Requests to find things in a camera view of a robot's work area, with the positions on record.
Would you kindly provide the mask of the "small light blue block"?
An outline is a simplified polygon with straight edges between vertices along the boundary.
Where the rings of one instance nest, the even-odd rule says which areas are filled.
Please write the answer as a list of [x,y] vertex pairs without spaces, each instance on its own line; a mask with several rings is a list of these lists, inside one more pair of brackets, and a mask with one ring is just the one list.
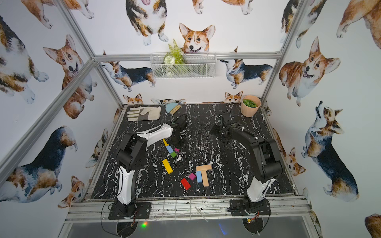
[[172,155],[173,153],[175,153],[174,150],[172,149],[172,147],[169,146],[169,145],[166,146],[166,149],[167,149],[168,153],[171,154],[171,155]]

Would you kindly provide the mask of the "long yellow block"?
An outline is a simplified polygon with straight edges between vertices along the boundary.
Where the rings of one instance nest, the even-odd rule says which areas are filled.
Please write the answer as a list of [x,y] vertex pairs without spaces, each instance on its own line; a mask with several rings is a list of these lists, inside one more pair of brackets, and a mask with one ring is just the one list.
[[167,171],[168,174],[173,173],[173,169],[172,169],[172,167],[170,166],[170,164],[169,164],[169,162],[168,162],[167,159],[163,160],[162,163],[163,163],[164,168],[165,168],[165,170]]

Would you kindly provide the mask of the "long natural wood block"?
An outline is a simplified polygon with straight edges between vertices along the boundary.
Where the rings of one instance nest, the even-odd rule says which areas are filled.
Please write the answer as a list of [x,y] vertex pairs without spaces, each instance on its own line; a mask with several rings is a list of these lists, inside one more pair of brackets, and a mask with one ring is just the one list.
[[208,165],[202,165],[202,166],[197,166],[196,167],[197,171],[208,171],[208,170],[211,170],[211,169],[212,169],[212,166],[210,164],[208,164]]

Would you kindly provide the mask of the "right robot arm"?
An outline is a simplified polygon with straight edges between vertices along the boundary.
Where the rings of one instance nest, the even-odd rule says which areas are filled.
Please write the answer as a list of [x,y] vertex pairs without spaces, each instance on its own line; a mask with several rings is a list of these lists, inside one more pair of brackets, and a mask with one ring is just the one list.
[[250,203],[265,199],[268,189],[285,170],[277,142],[258,138],[254,132],[234,122],[228,113],[218,116],[218,123],[213,125],[210,134],[223,144],[234,140],[246,148],[250,169],[254,174],[246,198]]

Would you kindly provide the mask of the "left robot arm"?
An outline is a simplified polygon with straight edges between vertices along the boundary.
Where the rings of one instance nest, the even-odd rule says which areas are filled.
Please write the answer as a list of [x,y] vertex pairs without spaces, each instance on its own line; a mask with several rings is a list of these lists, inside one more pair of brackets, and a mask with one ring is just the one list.
[[124,213],[134,210],[136,175],[147,162],[148,147],[165,139],[171,147],[180,149],[185,143],[187,114],[181,114],[173,122],[165,122],[154,128],[139,132],[128,132],[117,149],[117,164],[120,168],[119,189],[115,205]]

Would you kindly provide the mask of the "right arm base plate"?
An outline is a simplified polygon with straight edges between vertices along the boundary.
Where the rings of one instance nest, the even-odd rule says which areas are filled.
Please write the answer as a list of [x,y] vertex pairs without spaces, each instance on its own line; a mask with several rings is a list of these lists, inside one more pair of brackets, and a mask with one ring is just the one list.
[[232,216],[271,215],[270,203],[266,198],[258,202],[251,202],[244,197],[243,199],[230,200],[229,204],[230,207],[227,211]]

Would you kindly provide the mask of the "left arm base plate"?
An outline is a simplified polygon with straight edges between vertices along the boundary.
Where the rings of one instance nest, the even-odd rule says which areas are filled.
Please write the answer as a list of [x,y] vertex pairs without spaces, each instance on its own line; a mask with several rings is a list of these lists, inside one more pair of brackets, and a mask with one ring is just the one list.
[[132,202],[128,205],[115,200],[109,213],[109,220],[121,219],[148,219],[151,211],[151,202]]

